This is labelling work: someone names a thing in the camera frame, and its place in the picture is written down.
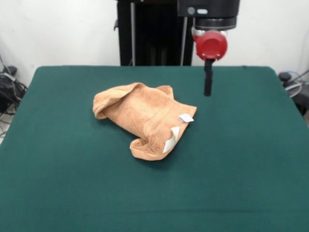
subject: red cylinder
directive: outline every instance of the red cylinder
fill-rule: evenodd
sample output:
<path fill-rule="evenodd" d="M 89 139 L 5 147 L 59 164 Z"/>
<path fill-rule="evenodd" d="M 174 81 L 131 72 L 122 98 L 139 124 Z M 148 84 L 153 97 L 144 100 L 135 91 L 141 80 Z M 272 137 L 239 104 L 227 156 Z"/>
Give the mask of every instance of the red cylinder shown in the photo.
<path fill-rule="evenodd" d="M 220 60 L 227 51 L 227 39 L 219 31 L 210 30 L 201 36 L 193 35 L 197 44 L 197 55 L 202 59 Z"/>

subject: white tag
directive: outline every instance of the white tag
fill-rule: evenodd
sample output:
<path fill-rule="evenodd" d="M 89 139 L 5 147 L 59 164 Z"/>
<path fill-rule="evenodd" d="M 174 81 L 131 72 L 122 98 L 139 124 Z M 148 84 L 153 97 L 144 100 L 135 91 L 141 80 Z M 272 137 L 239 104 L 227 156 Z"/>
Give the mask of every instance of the white tag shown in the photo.
<path fill-rule="evenodd" d="M 178 116 L 181 122 L 194 122 L 194 119 L 189 114 L 182 114 Z"/>
<path fill-rule="evenodd" d="M 171 128 L 171 131 L 173 133 L 173 136 L 171 139 L 167 140 L 165 142 L 165 147 L 163 150 L 163 153 L 168 152 L 169 150 L 171 150 L 177 143 L 178 140 L 178 136 L 179 136 L 179 132 L 180 132 L 180 127 L 173 127 Z"/>

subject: towel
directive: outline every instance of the towel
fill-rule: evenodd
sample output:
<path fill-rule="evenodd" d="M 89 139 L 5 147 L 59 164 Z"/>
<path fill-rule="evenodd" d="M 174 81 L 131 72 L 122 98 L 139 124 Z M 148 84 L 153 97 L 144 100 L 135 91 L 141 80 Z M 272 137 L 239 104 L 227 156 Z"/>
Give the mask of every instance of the towel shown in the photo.
<path fill-rule="evenodd" d="M 162 160 L 180 140 L 197 108 L 174 100 L 170 86 L 150 88 L 143 83 L 113 87 L 94 97 L 93 112 L 97 119 L 109 118 L 136 135 L 130 145 L 132 155 L 144 160 Z"/>

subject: white wall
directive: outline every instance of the white wall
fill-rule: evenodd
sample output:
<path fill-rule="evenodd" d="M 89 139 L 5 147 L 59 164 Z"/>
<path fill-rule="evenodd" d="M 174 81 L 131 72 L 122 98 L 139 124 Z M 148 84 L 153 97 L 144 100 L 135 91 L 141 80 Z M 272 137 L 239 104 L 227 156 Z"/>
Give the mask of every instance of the white wall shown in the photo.
<path fill-rule="evenodd" d="M 114 0 L 0 0 L 0 52 L 29 84 L 42 65 L 119 65 Z M 218 65 L 309 68 L 309 1 L 241 0 L 238 27 Z M 202 65 L 198 57 L 193 65 Z"/>

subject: green felt surface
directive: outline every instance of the green felt surface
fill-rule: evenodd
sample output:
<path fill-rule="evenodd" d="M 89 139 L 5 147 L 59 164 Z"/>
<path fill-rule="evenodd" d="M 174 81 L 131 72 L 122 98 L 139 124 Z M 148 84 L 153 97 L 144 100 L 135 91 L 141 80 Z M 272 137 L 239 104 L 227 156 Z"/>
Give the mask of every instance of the green felt surface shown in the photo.
<path fill-rule="evenodd" d="M 171 85 L 198 107 L 163 161 L 96 120 L 107 88 Z M 309 130 L 270 68 L 39 68 L 0 147 L 0 232 L 308 232 Z"/>

